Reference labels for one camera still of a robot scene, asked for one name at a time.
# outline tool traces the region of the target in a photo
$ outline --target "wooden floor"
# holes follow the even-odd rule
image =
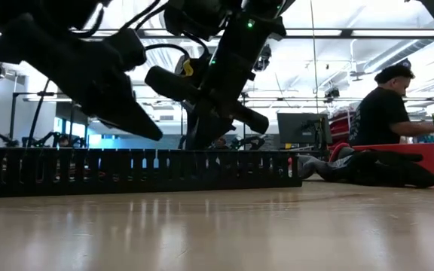
[[[0,199],[0,271],[434,271],[434,189]]]

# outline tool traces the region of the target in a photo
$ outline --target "man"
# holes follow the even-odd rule
[[[214,149],[215,150],[228,150],[227,141],[221,137],[214,141]]]
[[[399,144],[402,136],[421,136],[434,132],[433,123],[412,123],[402,97],[413,72],[403,65],[393,65],[376,75],[377,88],[356,109],[350,127],[350,145]]]
[[[61,135],[60,140],[58,141],[58,145],[60,148],[69,147],[69,137],[67,135]]]

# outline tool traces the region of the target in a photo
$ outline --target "black t-shirt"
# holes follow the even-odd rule
[[[351,122],[349,143],[352,146],[398,144],[399,135],[390,124],[410,121],[402,97],[378,87],[356,109]]]

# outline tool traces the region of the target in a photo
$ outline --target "computer monitor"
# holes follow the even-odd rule
[[[323,120],[322,132],[325,143],[331,144],[331,128],[327,114],[309,113],[277,113],[280,142],[282,144],[314,144],[316,143],[315,128],[313,123]]]

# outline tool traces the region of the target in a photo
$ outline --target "cable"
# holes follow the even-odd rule
[[[145,46],[145,50],[153,50],[153,49],[159,49],[159,48],[177,49],[185,55],[185,58],[187,58],[187,59],[190,58],[190,54],[184,48],[180,47],[179,45],[175,45],[175,44],[152,44],[152,45]]]
[[[287,106],[292,108],[292,106],[287,102],[286,98],[284,98],[283,89],[280,88],[279,78],[277,78],[277,73],[274,72],[274,77],[276,77],[277,87],[279,87],[280,95],[283,97],[284,102],[286,102]]]
[[[146,23],[148,20],[150,20],[150,18],[152,18],[153,16],[159,14],[160,12],[164,11],[164,9],[167,7],[167,4],[163,4],[161,5],[159,8],[157,8],[156,10],[152,11],[151,13],[149,13],[147,16],[145,16],[145,18],[143,18],[143,20],[136,25],[135,30],[141,29],[143,24]]]
[[[313,53],[314,53],[314,80],[316,83],[316,113],[319,114],[319,102],[317,100],[319,95],[319,83],[317,82],[317,53],[316,53],[316,29],[314,25],[314,8],[313,0],[310,0],[310,22],[313,27]]]
[[[36,122],[38,122],[39,111],[41,110],[41,106],[43,105],[44,95],[46,93],[46,90],[48,89],[49,84],[50,84],[50,78],[48,78],[48,80],[46,80],[46,84],[44,85],[44,89],[41,92],[41,98],[39,99],[38,106],[36,107],[35,116],[33,117],[33,122],[31,123],[31,129],[29,131],[29,137],[28,137],[28,145],[26,147],[32,145],[33,136],[35,134],[35,129],[36,129]]]
[[[78,38],[91,38],[91,36],[95,35],[96,31],[98,31],[99,27],[102,25],[104,15],[105,10],[102,8],[99,10],[98,17],[90,30],[86,32],[72,32],[72,34],[76,35]]]
[[[150,13],[150,11],[152,11],[155,7],[157,7],[158,3],[160,3],[160,0],[153,1],[153,3],[151,3],[146,9],[144,9],[139,14],[135,15],[128,22],[126,22],[118,31],[129,28],[132,24],[134,24],[136,21],[140,20],[140,18],[144,17],[145,15]]]
[[[192,35],[192,34],[189,34],[189,33],[187,33],[187,32],[184,32],[184,36],[187,37],[188,39],[190,39],[190,40],[192,40],[192,41],[198,43],[200,46],[203,47],[203,54],[202,54],[202,56],[208,56],[208,55],[210,55],[209,48],[207,47],[207,45],[205,45],[205,44],[203,43],[203,41],[202,41],[201,39],[199,39],[199,38],[197,38],[196,36],[194,36],[194,35]]]

